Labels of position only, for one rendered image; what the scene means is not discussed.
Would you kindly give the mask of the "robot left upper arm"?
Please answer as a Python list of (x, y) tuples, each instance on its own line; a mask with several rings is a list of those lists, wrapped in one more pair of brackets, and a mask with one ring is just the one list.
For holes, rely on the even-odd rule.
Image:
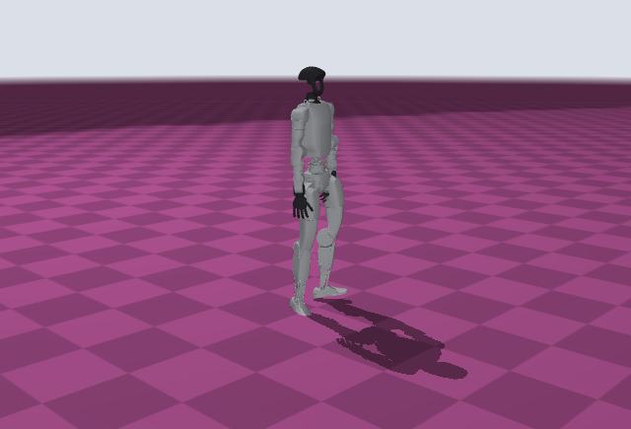
[(332, 149), (333, 147), (337, 146), (339, 143), (339, 139), (336, 135), (332, 134), (333, 128), (334, 128), (334, 121), (333, 121), (333, 115), (334, 115), (334, 105), (332, 103), (328, 103), (329, 107), (330, 107), (330, 112), (331, 112), (331, 147), (330, 149)]

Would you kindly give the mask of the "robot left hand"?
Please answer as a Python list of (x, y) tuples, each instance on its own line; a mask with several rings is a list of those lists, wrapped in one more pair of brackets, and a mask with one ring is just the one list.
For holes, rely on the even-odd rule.
[[(336, 177), (336, 171), (332, 171), (332, 173), (331, 173), (331, 174), (332, 174), (333, 176), (335, 176), (335, 177)], [(326, 199), (325, 199), (325, 198), (326, 198), (328, 195), (329, 195), (329, 193), (325, 193), (325, 192), (323, 192), (323, 193), (319, 196), (319, 197), (322, 197), (320, 200), (323, 200), (323, 202), (325, 202), (325, 201), (326, 201)], [(325, 200), (324, 200), (324, 199), (325, 199)]]

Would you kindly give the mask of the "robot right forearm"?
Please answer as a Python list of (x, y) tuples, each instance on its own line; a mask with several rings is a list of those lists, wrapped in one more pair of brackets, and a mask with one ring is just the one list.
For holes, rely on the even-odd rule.
[(305, 181), (304, 165), (305, 162), (302, 159), (302, 148), (296, 146), (292, 149), (291, 154), (291, 166), (293, 166), (293, 182), (295, 193), (303, 193), (303, 183)]

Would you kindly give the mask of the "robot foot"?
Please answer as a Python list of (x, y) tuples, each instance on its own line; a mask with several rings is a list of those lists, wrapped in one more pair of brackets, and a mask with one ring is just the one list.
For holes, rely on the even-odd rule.
[[(324, 286), (323, 286), (324, 287)], [(326, 289), (323, 289), (322, 287), (320, 287), (322, 290), (319, 289), (319, 287), (315, 287), (313, 290), (313, 298), (321, 298), (321, 297), (327, 297), (327, 296), (337, 296), (337, 295), (342, 295), (342, 294), (346, 294), (348, 293), (348, 289), (346, 288), (338, 288), (338, 287), (334, 287), (331, 285), (328, 285)]]
[(310, 316), (312, 313), (309, 311), (309, 309), (307, 308), (305, 302), (300, 302), (300, 298), (299, 298), (299, 303), (297, 304), (295, 302), (295, 297), (292, 297), (291, 301), (290, 301), (290, 307), (299, 315), (302, 316)]

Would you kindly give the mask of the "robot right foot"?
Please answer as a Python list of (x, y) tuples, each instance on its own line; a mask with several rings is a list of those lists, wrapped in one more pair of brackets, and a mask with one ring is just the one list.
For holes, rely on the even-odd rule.
[(312, 313), (309, 311), (309, 309), (307, 308), (305, 302), (300, 302), (300, 298), (299, 298), (299, 303), (297, 304), (295, 302), (295, 297), (292, 297), (291, 301), (290, 301), (290, 307), (299, 315), (302, 316), (310, 316)]

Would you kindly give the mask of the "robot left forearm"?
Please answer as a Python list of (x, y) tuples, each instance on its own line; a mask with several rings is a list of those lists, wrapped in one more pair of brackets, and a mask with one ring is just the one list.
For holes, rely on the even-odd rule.
[(337, 173), (337, 163), (336, 163), (336, 154), (337, 154), (337, 146), (333, 147), (332, 149), (330, 149), (330, 154), (328, 156), (326, 156), (326, 169), (329, 170), (329, 174), (331, 175), (332, 171), (336, 171)]

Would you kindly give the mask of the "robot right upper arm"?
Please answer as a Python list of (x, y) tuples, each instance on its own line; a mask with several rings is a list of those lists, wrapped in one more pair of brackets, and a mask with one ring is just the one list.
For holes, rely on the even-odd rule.
[(308, 153), (307, 148), (302, 145), (302, 140), (305, 135), (305, 125), (309, 120), (309, 110), (308, 107), (297, 107), (291, 112), (291, 153), (294, 147), (299, 146), (303, 151), (302, 158), (305, 158)]

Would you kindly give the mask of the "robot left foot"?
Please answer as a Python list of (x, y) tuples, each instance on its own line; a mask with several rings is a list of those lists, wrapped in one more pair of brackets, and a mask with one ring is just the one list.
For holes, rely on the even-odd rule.
[[(324, 287), (324, 286), (323, 286)], [(319, 289), (319, 287), (315, 287), (313, 290), (313, 298), (321, 298), (321, 297), (327, 297), (327, 296), (337, 296), (337, 295), (342, 295), (342, 294), (346, 294), (348, 293), (348, 289), (346, 288), (338, 288), (338, 287), (334, 287), (331, 285), (328, 285), (326, 289), (323, 289), (322, 287), (320, 287), (322, 290)]]

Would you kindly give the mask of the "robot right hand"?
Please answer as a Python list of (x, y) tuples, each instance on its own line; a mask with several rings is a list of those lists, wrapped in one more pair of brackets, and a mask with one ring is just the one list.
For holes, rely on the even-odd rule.
[[(293, 187), (293, 189), (294, 189), (294, 187)], [(307, 205), (310, 208), (310, 210), (313, 212), (312, 207), (309, 205), (309, 203), (307, 202), (307, 199), (304, 197), (305, 194), (306, 194), (306, 192), (305, 192), (305, 185), (304, 184), (303, 184), (303, 193), (295, 193), (295, 190), (294, 190), (294, 195), (296, 196), (294, 201), (293, 201), (293, 207), (294, 207), (293, 208), (293, 216), (294, 217), (296, 217), (296, 208), (297, 208), (297, 217), (298, 218), (300, 218), (300, 210), (301, 210), (302, 219), (305, 219), (303, 209), (305, 211), (306, 217), (309, 218), (308, 212), (307, 212)]]

